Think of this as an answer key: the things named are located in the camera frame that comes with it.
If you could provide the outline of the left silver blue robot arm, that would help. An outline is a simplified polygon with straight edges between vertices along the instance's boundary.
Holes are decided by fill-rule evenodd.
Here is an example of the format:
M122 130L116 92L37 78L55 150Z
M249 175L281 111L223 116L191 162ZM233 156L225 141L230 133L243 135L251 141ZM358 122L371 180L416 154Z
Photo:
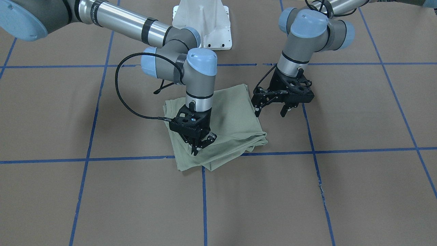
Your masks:
M283 103L282 117L300 103L314 98L312 81L304 76L307 65L316 52L336 51L348 47L354 40L354 26L339 17L353 14L367 0L313 0L305 7L284 9L278 20L287 41L279 61L269 70L269 87L259 84L251 99L258 117L262 108L271 103Z

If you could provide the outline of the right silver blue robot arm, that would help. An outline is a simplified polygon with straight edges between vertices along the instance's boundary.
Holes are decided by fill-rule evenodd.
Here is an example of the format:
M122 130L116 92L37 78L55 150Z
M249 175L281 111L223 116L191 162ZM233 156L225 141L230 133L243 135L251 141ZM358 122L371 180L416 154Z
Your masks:
M217 54L201 47L201 36L195 28L177 28L109 0L1 1L1 28L23 41L37 41L73 23L108 29L124 36L125 41L131 39L144 44L144 51L123 58L114 74L117 96L131 113L169 123L170 131L191 147L193 155L216 141L210 121ZM162 82L169 81L162 83L155 94L172 85L185 87L185 102L173 118L142 115L122 98L119 71L135 57L140 58L143 73Z

